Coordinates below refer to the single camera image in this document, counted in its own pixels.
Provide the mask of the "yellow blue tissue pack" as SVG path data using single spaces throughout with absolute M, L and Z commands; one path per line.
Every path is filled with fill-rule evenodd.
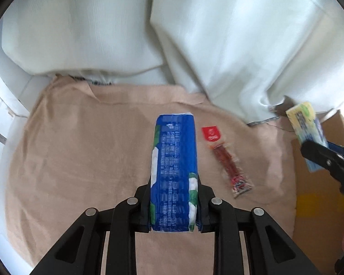
M 300 145 L 309 140 L 328 147 L 321 124 L 310 102 L 302 102 L 286 111 Z

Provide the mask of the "red sausage snack packet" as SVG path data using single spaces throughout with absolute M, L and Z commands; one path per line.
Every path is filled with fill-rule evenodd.
M 253 189 L 251 180 L 240 167 L 238 157 L 230 152 L 224 143 L 213 145 L 211 150 L 215 159 L 222 166 L 227 184 L 229 184 L 235 198 Z

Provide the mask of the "brown cardboard box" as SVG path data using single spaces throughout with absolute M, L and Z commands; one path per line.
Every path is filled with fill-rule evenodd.
M 293 240 L 321 274 L 334 274 L 343 255 L 344 195 L 327 170 L 308 171 L 297 139 L 291 145 L 297 196 Z

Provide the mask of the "small red sachet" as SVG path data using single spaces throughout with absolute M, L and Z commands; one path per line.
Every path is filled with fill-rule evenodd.
M 221 133 L 218 130 L 217 126 L 209 126 L 201 128 L 205 140 L 208 142 L 216 142 L 221 139 Z

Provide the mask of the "pale green curtain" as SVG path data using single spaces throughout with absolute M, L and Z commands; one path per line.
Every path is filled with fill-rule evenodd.
M 286 98 L 344 102 L 336 0 L 14 0 L 2 48 L 32 75 L 181 85 L 248 124 Z

